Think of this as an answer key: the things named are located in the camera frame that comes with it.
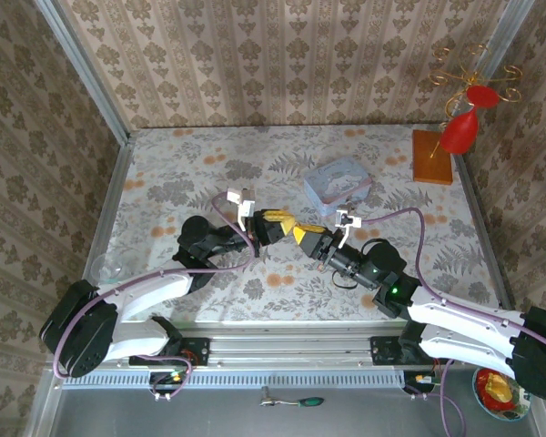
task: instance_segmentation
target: green screwdriver handle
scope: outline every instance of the green screwdriver handle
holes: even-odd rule
[[[324,398],[305,398],[298,401],[300,407],[317,407],[324,403]]]

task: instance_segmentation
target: clear glass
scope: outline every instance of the clear glass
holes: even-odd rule
[[[104,253],[95,258],[89,273],[94,285],[115,284],[128,276],[125,262],[113,253]]]

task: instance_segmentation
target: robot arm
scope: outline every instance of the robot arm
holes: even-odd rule
[[[247,231],[257,256],[259,248],[279,241],[293,228],[295,219],[286,211],[253,212],[252,191],[231,193],[229,197],[238,204],[241,228]],[[84,376],[103,361],[124,357],[180,356],[182,337],[169,321],[160,317],[131,319],[164,300],[181,298],[204,287],[217,270],[212,257],[241,251],[248,244],[230,226],[216,228],[201,216],[184,222],[177,242],[179,249],[172,260],[123,283],[98,288],[82,279],[71,285],[40,331],[41,340],[55,353],[76,314],[89,302],[100,300],[64,340],[59,361],[69,376]],[[197,273],[187,274],[183,269]],[[127,286],[125,291],[118,291]]]
[[[338,215],[339,228],[358,225],[344,211]],[[546,310],[532,307],[523,314],[433,293],[404,273],[406,261],[385,239],[372,239],[357,250],[345,244],[341,229],[332,233],[320,226],[297,225],[293,233],[303,251],[323,267],[362,287],[378,289],[373,300],[378,309],[408,321],[399,343],[410,356],[427,354],[491,368],[546,399],[546,345],[518,329],[546,338]]]

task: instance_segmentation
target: table surface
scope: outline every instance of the table surface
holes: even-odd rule
[[[373,177],[369,196],[356,213],[376,218],[409,206],[425,214],[427,231],[421,270],[439,290],[497,307],[498,300],[482,255],[470,208],[453,166],[453,184],[412,180],[413,128],[428,126],[202,127],[146,129],[136,138],[133,162],[107,253],[131,272],[155,268],[177,252],[177,236],[190,216],[222,222],[210,200],[227,188],[253,188],[256,209],[279,208],[302,223],[333,229],[303,190],[313,168],[353,156]],[[232,204],[223,210],[235,217]],[[405,214],[376,226],[356,229],[349,244],[388,239],[409,263],[420,234],[419,219]],[[248,251],[215,257],[219,267],[248,259]],[[288,236],[261,250],[244,271],[215,277],[202,290],[166,301],[136,316],[161,314],[174,321],[231,320],[386,320],[372,304],[373,294],[358,286],[340,290],[331,271],[318,272]]]

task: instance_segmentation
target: wooden block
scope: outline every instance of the wooden block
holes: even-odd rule
[[[451,185],[451,155],[443,147],[437,147],[440,132],[412,131],[412,178],[416,182]]]

